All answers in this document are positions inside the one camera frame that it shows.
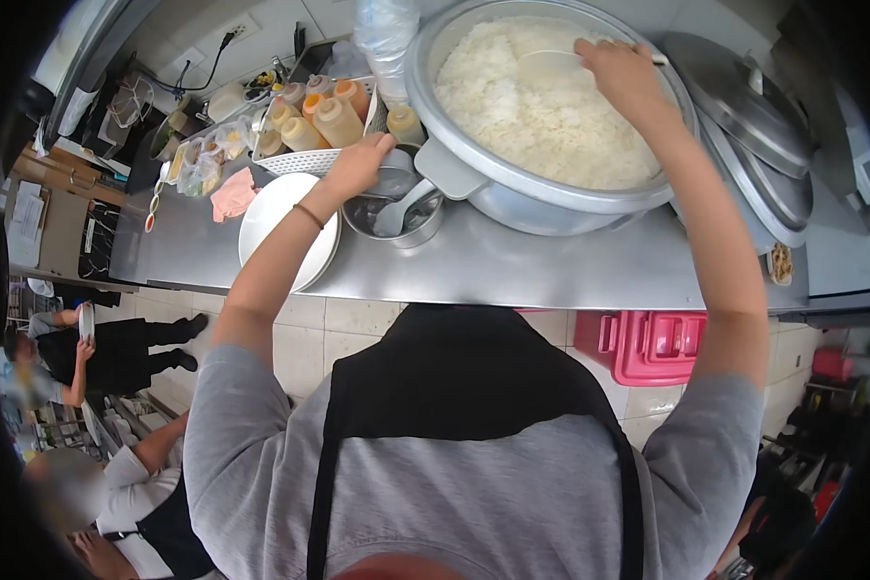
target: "stainless steel counter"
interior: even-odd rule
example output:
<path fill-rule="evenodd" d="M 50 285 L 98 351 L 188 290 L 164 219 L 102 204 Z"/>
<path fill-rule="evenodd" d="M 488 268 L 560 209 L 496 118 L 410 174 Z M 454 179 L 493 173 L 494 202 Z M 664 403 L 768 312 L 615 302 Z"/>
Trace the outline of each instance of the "stainless steel counter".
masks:
<path fill-rule="evenodd" d="M 255 183 L 272 176 L 247 158 Z M 110 274 L 163 288 L 225 294 L 238 274 L 241 218 L 212 221 L 209 198 L 186 198 L 165 187 L 155 228 L 143 224 L 151 191 L 130 196 L 116 227 Z M 618 231 L 568 238 L 531 236 L 501 226 L 469 203 L 447 203 L 441 229 L 413 249 L 365 238 L 342 223 L 335 259 L 302 294 L 399 302 L 489 304 L 575 309 L 704 308 L 684 229 L 670 207 Z M 770 308 L 808 304 L 804 248 L 793 250 L 788 287 L 766 277 Z"/>

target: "drawer handle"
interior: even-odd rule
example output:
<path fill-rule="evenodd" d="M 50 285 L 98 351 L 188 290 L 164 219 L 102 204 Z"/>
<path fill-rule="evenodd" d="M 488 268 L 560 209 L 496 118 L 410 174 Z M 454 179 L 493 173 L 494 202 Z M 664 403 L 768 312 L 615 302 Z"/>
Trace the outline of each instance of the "drawer handle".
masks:
<path fill-rule="evenodd" d="M 76 181 L 74 181 L 74 170 L 73 170 L 73 169 L 71 170 L 71 177 L 70 177 L 70 179 L 71 179 L 71 185 L 72 185 L 72 186 L 75 186 L 75 187 L 77 187 L 77 188 L 91 189 L 93 186 L 96 185 L 96 177 L 94 177 L 93 179 L 91 179 L 89 185 L 83 185 L 83 184 L 80 184 L 80 183 L 77 183 Z"/>

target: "hand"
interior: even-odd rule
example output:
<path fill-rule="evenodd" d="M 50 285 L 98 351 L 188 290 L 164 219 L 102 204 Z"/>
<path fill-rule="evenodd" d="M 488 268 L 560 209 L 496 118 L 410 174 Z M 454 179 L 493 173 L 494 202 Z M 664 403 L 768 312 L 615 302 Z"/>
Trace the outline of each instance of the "hand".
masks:
<path fill-rule="evenodd" d="M 96 343 L 93 336 L 87 337 L 86 340 L 81 339 L 78 341 L 78 354 L 74 360 L 78 363 L 86 363 L 95 351 Z"/>
<path fill-rule="evenodd" d="M 593 73 L 603 97 L 639 132 L 665 115 L 675 115 L 682 121 L 680 110 L 661 90 L 647 44 L 621 40 L 593 44 L 579 38 L 573 51 L 583 57 L 581 64 Z"/>
<path fill-rule="evenodd" d="M 81 557 L 91 574 L 101 580 L 138 577 L 122 552 L 112 543 L 91 530 L 78 532 L 72 538 L 74 551 Z"/>
<path fill-rule="evenodd" d="M 383 157 L 395 145 L 393 135 L 373 133 L 343 148 L 328 174 L 321 180 L 326 193 L 331 194 L 340 205 L 373 187 L 377 183 L 377 169 Z"/>

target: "stainless steel pot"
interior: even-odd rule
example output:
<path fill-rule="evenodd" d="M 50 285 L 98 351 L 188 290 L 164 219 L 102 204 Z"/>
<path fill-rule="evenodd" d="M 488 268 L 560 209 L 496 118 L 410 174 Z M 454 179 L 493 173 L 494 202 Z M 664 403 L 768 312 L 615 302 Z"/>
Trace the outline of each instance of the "stainless steel pot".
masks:
<path fill-rule="evenodd" d="M 643 215 L 673 198 L 663 173 L 639 188 L 590 190 L 540 177 L 500 159 L 465 135 L 435 98 L 435 78 L 448 54 L 474 25 L 507 16 L 561 17 L 580 26 L 631 43 L 646 43 L 638 32 L 608 13 L 578 0 L 469 0 L 449 8 L 422 29 L 406 55 L 406 90 L 419 118 L 456 160 L 483 176 L 483 185 L 464 192 L 477 209 L 509 227 L 543 236 L 580 234 Z M 698 136 L 693 103 L 680 77 L 659 67 L 661 87 L 683 112 L 689 130 Z M 442 167 L 440 174 L 453 168 Z M 437 175 L 429 175 L 445 196 L 459 199 Z"/>

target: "black shoe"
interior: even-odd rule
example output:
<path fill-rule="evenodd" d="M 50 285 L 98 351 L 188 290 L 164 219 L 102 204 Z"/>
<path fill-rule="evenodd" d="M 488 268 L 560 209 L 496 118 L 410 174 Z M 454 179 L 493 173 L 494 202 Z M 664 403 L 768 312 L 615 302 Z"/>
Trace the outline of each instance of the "black shoe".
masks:
<path fill-rule="evenodd" d="M 196 339 L 200 332 L 204 331 L 209 325 L 209 317 L 204 313 L 199 313 L 187 323 L 187 330 L 190 331 L 190 338 Z"/>
<path fill-rule="evenodd" d="M 197 368 L 199 367 L 199 365 L 197 365 L 197 358 L 195 358 L 193 354 L 190 354 L 183 349 L 180 350 L 181 354 L 177 355 L 177 364 L 182 366 L 183 368 L 186 368 L 190 372 L 197 372 Z"/>

